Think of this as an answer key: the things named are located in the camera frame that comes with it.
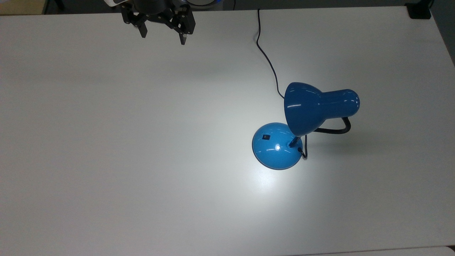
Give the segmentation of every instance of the white table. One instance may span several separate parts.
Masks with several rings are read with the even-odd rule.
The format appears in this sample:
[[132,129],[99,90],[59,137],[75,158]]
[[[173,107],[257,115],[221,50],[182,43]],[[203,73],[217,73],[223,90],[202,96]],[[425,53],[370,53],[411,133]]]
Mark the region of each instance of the white table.
[[[455,68],[405,7],[264,10],[280,90],[361,99],[276,171],[285,122],[256,11],[198,12],[187,45],[120,14],[0,18],[4,255],[275,256],[455,243]],[[340,128],[340,120],[326,128]]]

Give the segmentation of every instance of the blue desk lamp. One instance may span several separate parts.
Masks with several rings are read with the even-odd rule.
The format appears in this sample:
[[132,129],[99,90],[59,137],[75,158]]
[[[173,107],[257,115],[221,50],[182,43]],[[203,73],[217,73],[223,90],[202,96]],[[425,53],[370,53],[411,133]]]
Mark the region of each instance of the blue desk lamp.
[[[348,117],[360,107],[358,95],[349,89],[321,92],[317,88],[300,82],[289,84],[284,95],[284,123],[268,123],[253,136],[253,152],[263,165],[283,170],[294,166],[303,153],[300,137],[310,132],[342,134],[350,130]],[[342,118],[345,129],[319,128],[326,119]]]

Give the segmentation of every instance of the blue lamp shade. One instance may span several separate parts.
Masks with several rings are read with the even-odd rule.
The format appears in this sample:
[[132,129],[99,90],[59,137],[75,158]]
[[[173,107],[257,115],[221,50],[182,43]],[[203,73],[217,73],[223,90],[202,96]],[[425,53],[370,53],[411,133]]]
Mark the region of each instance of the blue lamp shade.
[[350,117],[359,107],[359,96],[349,89],[321,92],[309,84],[293,82],[284,95],[286,122],[297,137],[316,130],[326,119]]

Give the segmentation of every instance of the black cable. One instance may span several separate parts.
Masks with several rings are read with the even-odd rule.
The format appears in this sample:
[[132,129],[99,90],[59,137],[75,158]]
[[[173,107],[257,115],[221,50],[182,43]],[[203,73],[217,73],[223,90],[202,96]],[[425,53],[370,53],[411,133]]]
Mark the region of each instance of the black cable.
[[317,133],[329,133],[329,134],[343,134],[347,133],[351,129],[351,122],[349,118],[341,118],[346,126],[344,129],[340,130],[333,130],[333,129],[324,129],[324,128],[317,128],[315,132]]
[[437,247],[448,247],[451,246],[418,246],[418,247],[403,247],[393,249],[376,249],[376,250],[362,250],[362,251],[341,251],[341,252],[321,252],[321,253],[310,253],[310,254],[293,254],[288,256],[314,256],[314,255],[327,255],[327,254],[341,254],[341,253],[355,253],[355,252],[368,252],[368,251],[395,251],[395,250],[410,250],[410,249],[424,249],[424,248],[437,248]]
[[259,33],[258,33],[258,38],[256,40],[256,45],[258,46],[259,50],[261,50],[262,54],[264,54],[264,57],[267,59],[268,63],[270,64],[270,67],[272,68],[272,71],[273,71],[273,74],[275,76],[275,82],[277,83],[277,92],[278,94],[281,96],[281,98],[284,99],[284,96],[281,95],[280,93],[280,90],[278,88],[278,78],[277,78],[277,73],[275,72],[275,69],[273,68],[272,66],[272,63],[270,62],[270,60],[268,59],[267,57],[267,54],[265,54],[265,52],[262,50],[261,46],[259,46],[259,37],[261,36],[261,16],[259,15],[259,9],[258,9],[258,25],[259,25]]
[[299,151],[302,154],[303,159],[308,158],[308,149],[307,149],[307,136],[305,135],[305,145],[303,146],[305,148],[305,153],[302,152],[302,148],[298,148],[297,151]]

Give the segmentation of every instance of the lamp base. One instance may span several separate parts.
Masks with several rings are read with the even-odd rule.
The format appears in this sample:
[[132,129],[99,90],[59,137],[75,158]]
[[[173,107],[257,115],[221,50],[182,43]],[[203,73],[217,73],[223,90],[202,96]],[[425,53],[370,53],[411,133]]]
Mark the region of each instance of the lamp base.
[[295,135],[284,123],[268,123],[257,130],[253,136],[253,152],[263,165],[284,170],[294,166],[302,157],[298,148],[302,141],[298,140],[294,147],[289,147]]

